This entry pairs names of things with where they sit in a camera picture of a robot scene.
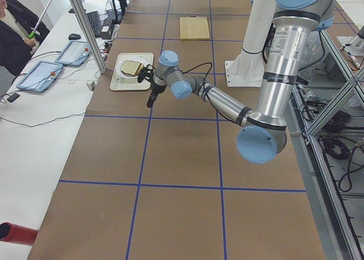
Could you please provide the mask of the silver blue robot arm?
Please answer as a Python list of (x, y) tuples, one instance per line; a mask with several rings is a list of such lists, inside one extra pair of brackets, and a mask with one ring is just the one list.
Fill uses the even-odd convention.
[(177, 53), (170, 50), (161, 53), (158, 66), (152, 70), (147, 106), (151, 108), (166, 88), (179, 100), (195, 94), (242, 127), (237, 149), (246, 160), (257, 164), (273, 160), (286, 145), (284, 113), (307, 37), (311, 31), (323, 30), (332, 24), (333, 1), (275, 0), (272, 21), (276, 30), (255, 109), (235, 100), (203, 77), (184, 74), (178, 66)]

